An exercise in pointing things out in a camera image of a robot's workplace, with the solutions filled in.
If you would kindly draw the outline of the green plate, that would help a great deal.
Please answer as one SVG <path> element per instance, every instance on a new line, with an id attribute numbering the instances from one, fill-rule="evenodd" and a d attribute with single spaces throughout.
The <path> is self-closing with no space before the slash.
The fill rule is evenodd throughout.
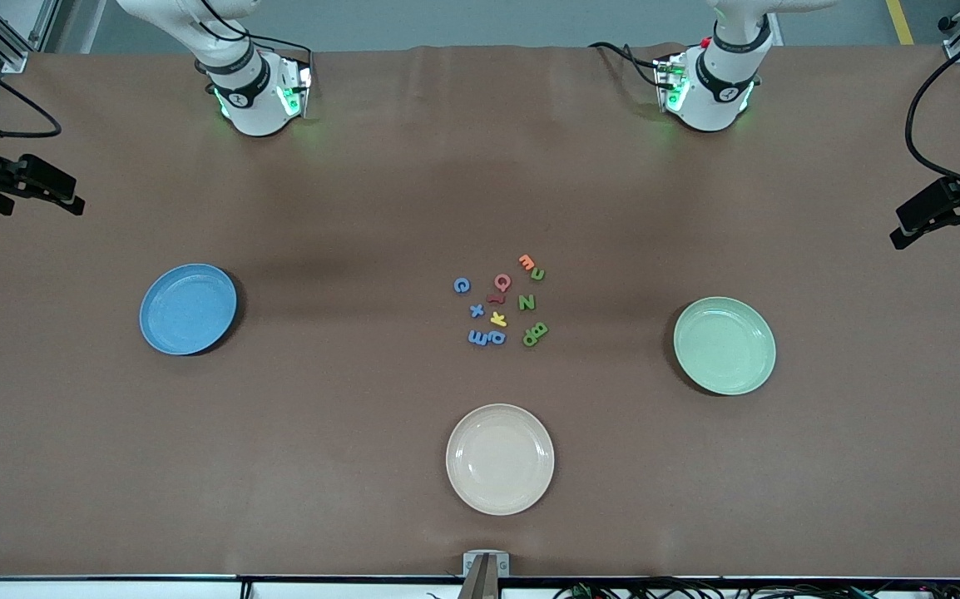
<path id="1" fill-rule="evenodd" d="M 731 297 L 688 304 L 671 337 L 679 367 L 701 389 L 724 397 L 754 392 L 775 370 L 777 345 L 766 319 Z"/>

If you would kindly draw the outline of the brown table cover sheet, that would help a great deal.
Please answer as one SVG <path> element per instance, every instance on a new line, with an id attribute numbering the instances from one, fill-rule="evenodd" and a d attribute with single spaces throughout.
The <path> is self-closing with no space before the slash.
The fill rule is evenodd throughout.
<path id="1" fill-rule="evenodd" d="M 698 134 L 594 49 L 327 53 L 308 119 L 249 139 L 188 57 L 33 57 L 12 84 L 64 132 L 0 152 L 86 209 L 0 216 L 0 575 L 443 573 L 492 548 L 523 576 L 960 577 L 960 229 L 889 241 L 935 178 L 903 117 L 942 60 L 777 47 L 741 121 Z M 139 306 L 187 263 L 229 274 L 237 317 L 165 355 Z M 713 296 L 775 334 L 749 394 L 676 360 Z M 522 514 L 447 478 L 488 404 L 552 436 Z"/>

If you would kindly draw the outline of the beige plate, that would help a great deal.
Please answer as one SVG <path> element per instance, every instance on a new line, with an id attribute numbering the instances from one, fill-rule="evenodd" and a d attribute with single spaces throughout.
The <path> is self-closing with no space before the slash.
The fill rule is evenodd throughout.
<path id="1" fill-rule="evenodd" d="M 513 404 L 488 404 L 465 414 L 445 452 L 447 478 L 458 499 L 495 517 L 533 507 L 547 492 L 555 466 L 547 428 Z"/>

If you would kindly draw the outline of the blue plate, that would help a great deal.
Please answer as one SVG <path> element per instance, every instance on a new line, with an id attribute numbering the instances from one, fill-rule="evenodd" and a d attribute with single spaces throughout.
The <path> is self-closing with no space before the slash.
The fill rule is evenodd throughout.
<path id="1" fill-rule="evenodd" d="M 146 290 L 138 312 L 147 344 L 165 355 L 198 355 L 228 334 L 238 291 L 225 270 L 187 263 L 168 270 Z"/>

